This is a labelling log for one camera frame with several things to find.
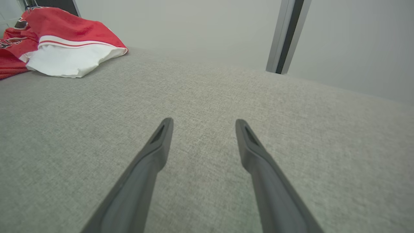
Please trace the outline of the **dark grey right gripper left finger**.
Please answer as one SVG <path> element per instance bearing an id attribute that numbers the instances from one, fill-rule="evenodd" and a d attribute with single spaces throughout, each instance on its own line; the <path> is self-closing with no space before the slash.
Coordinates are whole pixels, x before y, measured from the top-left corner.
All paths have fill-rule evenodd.
<path id="1" fill-rule="evenodd" d="M 165 167 L 173 134 L 173 119 L 161 121 L 134 157 L 83 233 L 143 233 L 157 174 Z"/>

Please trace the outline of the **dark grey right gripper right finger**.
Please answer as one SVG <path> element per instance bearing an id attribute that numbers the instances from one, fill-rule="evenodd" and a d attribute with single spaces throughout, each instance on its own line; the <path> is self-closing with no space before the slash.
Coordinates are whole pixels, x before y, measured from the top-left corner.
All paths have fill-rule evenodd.
<path id="1" fill-rule="evenodd" d="M 263 232 L 322 233 L 315 217 L 247 121 L 237 119 L 235 131 L 242 166 L 252 178 Z"/>

